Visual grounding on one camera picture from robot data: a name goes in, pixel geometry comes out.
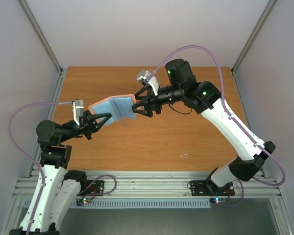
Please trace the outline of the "pink card holder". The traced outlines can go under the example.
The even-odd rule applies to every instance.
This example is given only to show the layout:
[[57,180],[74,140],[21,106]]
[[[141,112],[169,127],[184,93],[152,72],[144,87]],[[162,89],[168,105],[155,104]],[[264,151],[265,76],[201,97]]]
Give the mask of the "pink card holder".
[[104,126],[117,121],[121,121],[126,125],[125,118],[136,119],[137,117],[137,114],[132,111],[134,104],[136,104],[134,94],[115,95],[89,105],[88,110],[91,114],[110,113],[111,117]]

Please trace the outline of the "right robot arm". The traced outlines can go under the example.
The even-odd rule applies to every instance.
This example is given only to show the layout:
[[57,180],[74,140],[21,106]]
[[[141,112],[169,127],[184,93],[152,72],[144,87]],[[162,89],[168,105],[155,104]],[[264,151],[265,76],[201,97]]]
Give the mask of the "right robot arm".
[[221,92],[211,82],[198,82],[189,62],[174,59],[165,64],[169,86],[160,87],[155,76],[147,70],[137,75],[143,85],[135,93],[136,104],[132,111],[146,117],[160,114],[163,105],[183,102],[210,121],[231,143],[237,157],[223,167],[216,168],[206,178],[203,190],[218,195],[223,187],[235,180],[249,181],[265,163],[268,154],[275,150],[273,142],[264,142],[253,134],[221,99]]

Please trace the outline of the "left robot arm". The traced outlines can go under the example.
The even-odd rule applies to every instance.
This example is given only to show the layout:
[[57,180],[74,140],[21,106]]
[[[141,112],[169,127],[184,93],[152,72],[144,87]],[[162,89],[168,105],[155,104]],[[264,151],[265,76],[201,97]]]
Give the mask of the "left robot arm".
[[67,170],[72,147],[64,141],[85,136],[88,140],[111,117],[110,113],[80,111],[78,120],[58,124],[43,120],[36,127],[41,158],[36,164],[39,178],[27,213],[11,235],[57,235],[77,195],[89,189],[86,172]]

